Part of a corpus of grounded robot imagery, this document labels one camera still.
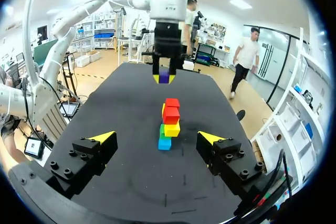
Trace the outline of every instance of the red block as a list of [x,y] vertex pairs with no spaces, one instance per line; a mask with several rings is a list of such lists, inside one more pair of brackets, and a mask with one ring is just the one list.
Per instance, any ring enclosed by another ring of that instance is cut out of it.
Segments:
[[180,108],[179,100],[176,98],[167,98],[165,104],[168,107],[176,107],[177,109]]
[[176,107],[164,107],[163,111],[163,123],[164,124],[176,124],[180,119],[180,113]]

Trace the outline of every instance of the green block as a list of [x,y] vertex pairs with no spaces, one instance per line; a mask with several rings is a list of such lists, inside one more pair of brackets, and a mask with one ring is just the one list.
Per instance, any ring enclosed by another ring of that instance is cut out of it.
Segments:
[[160,137],[159,137],[159,139],[163,139],[163,140],[171,140],[172,139],[171,137],[164,135],[164,124],[161,124],[161,126],[160,126]]

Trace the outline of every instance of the bolt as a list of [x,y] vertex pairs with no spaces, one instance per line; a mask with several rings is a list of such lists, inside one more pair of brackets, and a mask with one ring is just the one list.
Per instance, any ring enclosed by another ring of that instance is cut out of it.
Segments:
[[243,150],[240,150],[240,151],[238,152],[238,157],[244,157],[244,155],[245,155],[245,153],[244,153]]
[[21,182],[22,185],[25,185],[27,183],[27,180],[25,178],[21,178],[20,182]]
[[242,170],[239,175],[242,179],[246,179],[248,176],[248,170]]
[[256,166],[254,167],[255,170],[261,170],[263,168],[263,163],[262,162],[257,162]]
[[232,158],[233,158],[233,155],[232,155],[232,154],[226,154],[226,155],[225,155],[225,161],[226,161],[226,162],[230,162],[230,161],[232,160]]
[[73,175],[72,171],[69,168],[66,168],[63,173],[67,178],[70,178]]
[[54,169],[54,170],[57,170],[57,169],[58,169],[58,164],[57,164],[57,162],[55,162],[55,161],[51,161],[51,162],[50,162],[50,166],[51,166],[52,169]]
[[75,156],[77,156],[77,153],[74,150],[69,150],[69,155],[71,157],[75,157]]
[[83,161],[86,161],[86,160],[89,159],[89,157],[86,154],[82,154],[82,155],[80,155],[80,159],[83,160]]

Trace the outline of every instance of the black tabletop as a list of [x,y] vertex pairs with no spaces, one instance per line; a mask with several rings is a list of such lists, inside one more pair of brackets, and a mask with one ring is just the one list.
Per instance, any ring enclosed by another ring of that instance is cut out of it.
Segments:
[[[156,84],[151,66],[124,63],[93,92],[49,157],[71,141],[116,131],[118,150],[103,174],[72,200],[122,219],[220,223],[233,217],[238,196],[213,177],[196,150],[197,132],[233,137],[245,155],[249,140],[227,99],[206,75],[178,70],[170,85]],[[157,149],[166,98],[180,101],[181,132],[170,151]]]

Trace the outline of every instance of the man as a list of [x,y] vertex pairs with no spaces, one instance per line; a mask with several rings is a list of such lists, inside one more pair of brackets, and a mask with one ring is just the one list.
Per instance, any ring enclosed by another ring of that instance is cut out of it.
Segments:
[[[6,86],[13,86],[12,78],[0,66],[0,81]],[[16,148],[14,141],[14,130],[18,127],[20,120],[15,119],[12,115],[0,114],[1,138],[5,147],[12,158],[18,162],[29,161],[26,156]]]
[[197,9],[197,0],[188,0],[187,3],[187,13],[185,17],[185,22],[180,24],[181,34],[181,45],[182,53],[187,55],[193,54],[193,48],[191,44],[191,32],[193,30],[194,24],[194,14],[193,12]]
[[236,74],[231,86],[230,99],[233,99],[236,95],[236,88],[241,80],[243,80],[247,74],[248,70],[252,68],[254,58],[256,58],[256,64],[254,66],[254,72],[257,71],[259,66],[259,38],[260,31],[256,27],[251,29],[251,37],[244,38],[244,40],[239,44],[235,57],[233,59],[233,64],[237,63]]

